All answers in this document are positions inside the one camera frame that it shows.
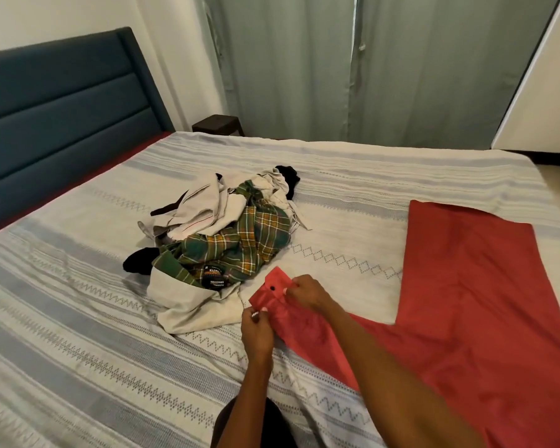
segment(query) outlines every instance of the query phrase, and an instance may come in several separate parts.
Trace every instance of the padded headboard panel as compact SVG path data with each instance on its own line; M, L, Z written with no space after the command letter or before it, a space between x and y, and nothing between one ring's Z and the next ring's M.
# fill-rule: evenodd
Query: padded headboard panel
M163 131L130 28L0 51L0 225Z

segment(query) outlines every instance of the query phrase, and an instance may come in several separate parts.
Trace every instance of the forearm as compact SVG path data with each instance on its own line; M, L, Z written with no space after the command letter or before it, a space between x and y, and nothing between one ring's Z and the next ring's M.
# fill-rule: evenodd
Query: forearm
M270 364L249 363L217 448L259 448L271 372Z
M374 425L391 448L481 447L477 433L336 302L323 311L353 370Z

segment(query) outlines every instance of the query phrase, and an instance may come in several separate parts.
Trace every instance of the green curtain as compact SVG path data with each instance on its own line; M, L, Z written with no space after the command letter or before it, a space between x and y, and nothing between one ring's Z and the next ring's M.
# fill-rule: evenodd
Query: green curtain
M246 135L346 137L354 0L205 0Z
M558 0L359 0L348 140L488 149Z

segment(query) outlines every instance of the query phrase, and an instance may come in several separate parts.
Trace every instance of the white wall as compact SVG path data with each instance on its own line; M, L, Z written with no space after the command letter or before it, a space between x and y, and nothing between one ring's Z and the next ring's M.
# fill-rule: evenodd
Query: white wall
M0 50L130 26L172 123L188 130L224 112L199 7L195 0L0 0Z
M226 113L202 0L137 2L187 129L210 114Z
M560 152L560 5L492 148Z

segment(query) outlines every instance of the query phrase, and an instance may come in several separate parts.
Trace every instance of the green plaid shirt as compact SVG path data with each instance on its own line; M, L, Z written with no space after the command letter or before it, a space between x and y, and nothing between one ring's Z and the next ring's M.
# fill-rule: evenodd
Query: green plaid shirt
M229 284L255 275L290 241L290 221L283 210L267 202L249 180L234 190L246 199L240 218L213 236L193 234L160 247L153 266L173 278L197 287L203 268L224 270Z

